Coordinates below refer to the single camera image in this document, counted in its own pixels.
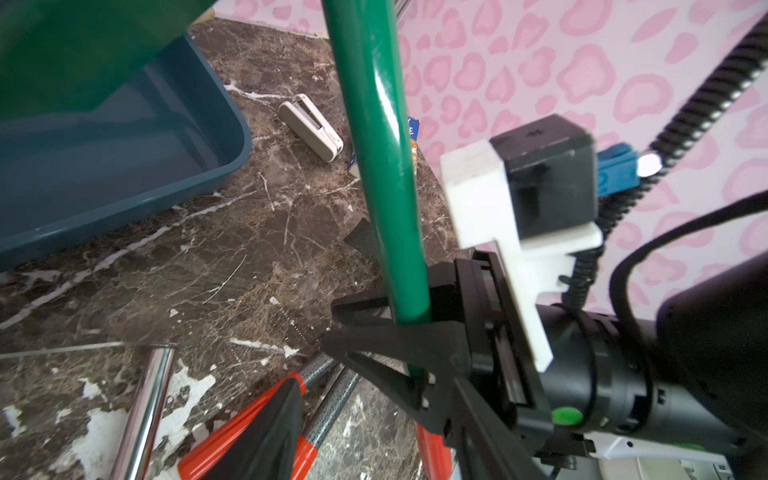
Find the black coiled cable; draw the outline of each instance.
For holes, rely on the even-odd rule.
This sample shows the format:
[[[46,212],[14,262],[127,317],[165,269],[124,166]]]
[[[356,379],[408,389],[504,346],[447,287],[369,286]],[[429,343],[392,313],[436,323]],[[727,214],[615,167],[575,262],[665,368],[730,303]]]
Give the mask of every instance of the black coiled cable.
[[[659,154],[662,168],[640,180],[640,185],[618,192],[601,201],[595,223],[603,232],[603,244],[621,219],[662,177],[712,128],[752,82],[768,67],[768,14],[747,33],[723,59],[706,81],[688,99],[664,130],[650,143]],[[598,273],[598,261],[604,247],[576,253],[576,264],[563,293],[563,305],[580,310],[587,302],[589,289]]]

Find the black cable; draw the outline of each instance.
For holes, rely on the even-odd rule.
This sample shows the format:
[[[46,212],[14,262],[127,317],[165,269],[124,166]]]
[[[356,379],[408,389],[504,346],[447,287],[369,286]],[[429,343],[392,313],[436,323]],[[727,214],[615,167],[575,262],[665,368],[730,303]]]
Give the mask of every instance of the black cable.
[[[603,244],[630,209],[669,173],[766,67],[768,14],[741,39],[650,143],[649,149],[661,157],[661,170],[642,178],[637,187],[613,194],[601,202],[595,223],[603,233]],[[604,247],[598,247],[574,255],[574,272],[566,279],[568,291],[562,298],[568,309],[573,311],[584,307],[603,251]]]
[[[608,292],[611,295],[611,304],[614,307],[616,317],[619,319],[622,333],[626,333],[638,345],[644,345],[645,343],[645,337],[641,331],[640,324],[634,318],[632,307],[629,304],[627,285],[629,284],[629,276],[632,273],[632,269],[643,262],[651,252],[680,237],[765,210],[768,210],[768,190],[734,202],[701,217],[694,218],[690,222],[683,223],[679,227],[673,228],[663,235],[654,238],[630,253],[629,257],[622,260],[616,267],[616,270],[614,270],[608,288]]]

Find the blue clip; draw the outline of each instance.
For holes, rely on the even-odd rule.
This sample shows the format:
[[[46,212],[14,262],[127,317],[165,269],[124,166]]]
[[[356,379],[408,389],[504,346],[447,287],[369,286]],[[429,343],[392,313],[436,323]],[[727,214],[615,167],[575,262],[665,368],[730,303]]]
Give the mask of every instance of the blue clip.
[[[598,197],[615,194],[640,184],[637,152],[624,142],[598,152]]]

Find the white plastic object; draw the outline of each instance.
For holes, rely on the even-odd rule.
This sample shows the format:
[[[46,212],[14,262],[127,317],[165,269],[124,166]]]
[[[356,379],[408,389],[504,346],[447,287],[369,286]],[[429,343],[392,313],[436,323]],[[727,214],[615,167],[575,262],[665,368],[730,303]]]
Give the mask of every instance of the white plastic object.
[[[496,242],[533,362],[544,372],[552,361],[552,350],[536,310],[536,297],[568,288],[558,280],[573,273],[576,260],[568,254],[600,246],[600,229],[590,222],[521,242],[504,161],[487,140],[442,155],[440,168],[459,246]]]
[[[640,458],[643,480],[690,480],[678,458]]]
[[[305,94],[284,101],[277,114],[326,162],[332,161],[343,150],[344,142],[339,134]]]
[[[719,453],[702,450],[684,449],[674,445],[649,442],[647,440],[620,437],[611,433],[589,432],[584,437],[594,443],[595,458],[630,458],[630,457],[659,457],[694,460],[727,465],[724,456]]]
[[[645,480],[640,472],[639,458],[601,459],[600,477],[605,480]]]

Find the chrome metal pipe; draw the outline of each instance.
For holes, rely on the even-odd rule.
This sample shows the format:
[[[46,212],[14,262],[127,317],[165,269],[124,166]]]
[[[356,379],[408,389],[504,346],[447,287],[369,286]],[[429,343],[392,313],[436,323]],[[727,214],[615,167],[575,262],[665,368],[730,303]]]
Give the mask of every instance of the chrome metal pipe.
[[[147,472],[154,436],[163,415],[176,349],[153,348],[141,377],[131,413],[112,466],[110,480],[142,480]]]
[[[395,1],[395,19],[399,20],[406,14],[408,7],[411,6],[413,0],[396,0]]]

